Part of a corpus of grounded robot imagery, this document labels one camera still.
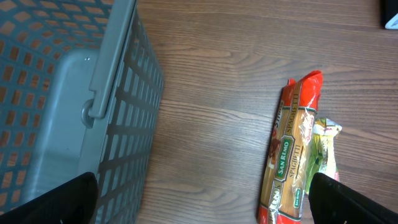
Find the green snack packet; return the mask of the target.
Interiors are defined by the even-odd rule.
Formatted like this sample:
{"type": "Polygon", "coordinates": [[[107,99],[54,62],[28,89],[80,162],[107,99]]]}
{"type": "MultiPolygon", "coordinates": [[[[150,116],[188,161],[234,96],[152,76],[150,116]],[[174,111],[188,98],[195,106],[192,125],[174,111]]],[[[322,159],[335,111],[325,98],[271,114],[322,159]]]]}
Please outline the green snack packet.
{"type": "Polygon", "coordinates": [[[308,195],[313,176],[320,172],[339,181],[339,172],[335,160],[334,138],[339,135],[342,126],[328,118],[318,118],[313,127],[312,145],[306,171],[305,193],[308,195]]]}

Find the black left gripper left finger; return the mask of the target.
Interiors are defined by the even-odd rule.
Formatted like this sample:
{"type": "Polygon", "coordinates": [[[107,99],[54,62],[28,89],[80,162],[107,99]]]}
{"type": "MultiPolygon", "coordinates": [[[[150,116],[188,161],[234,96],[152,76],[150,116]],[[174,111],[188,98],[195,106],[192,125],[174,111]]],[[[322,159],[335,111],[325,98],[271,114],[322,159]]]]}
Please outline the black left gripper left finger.
{"type": "Polygon", "coordinates": [[[1,215],[1,224],[89,223],[97,199],[96,177],[92,172],[85,172],[1,215]]]}

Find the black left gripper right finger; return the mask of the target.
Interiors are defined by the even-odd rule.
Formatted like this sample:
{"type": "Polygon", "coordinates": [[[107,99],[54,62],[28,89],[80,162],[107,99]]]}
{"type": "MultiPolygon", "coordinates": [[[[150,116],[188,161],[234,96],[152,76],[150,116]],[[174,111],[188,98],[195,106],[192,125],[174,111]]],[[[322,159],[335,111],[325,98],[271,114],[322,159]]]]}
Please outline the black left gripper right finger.
{"type": "Polygon", "coordinates": [[[308,199],[315,224],[397,224],[395,212],[319,172],[308,199]]]}

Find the orange biscuit roll pack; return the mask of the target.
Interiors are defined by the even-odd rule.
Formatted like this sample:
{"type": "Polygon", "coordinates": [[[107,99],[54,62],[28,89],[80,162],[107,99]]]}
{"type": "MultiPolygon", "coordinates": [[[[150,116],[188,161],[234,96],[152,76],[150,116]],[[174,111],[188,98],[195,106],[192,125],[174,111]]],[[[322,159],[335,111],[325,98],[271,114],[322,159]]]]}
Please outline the orange biscuit roll pack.
{"type": "Polygon", "coordinates": [[[323,85],[319,70],[283,87],[259,199],[260,224],[300,223],[315,116],[323,85]]]}

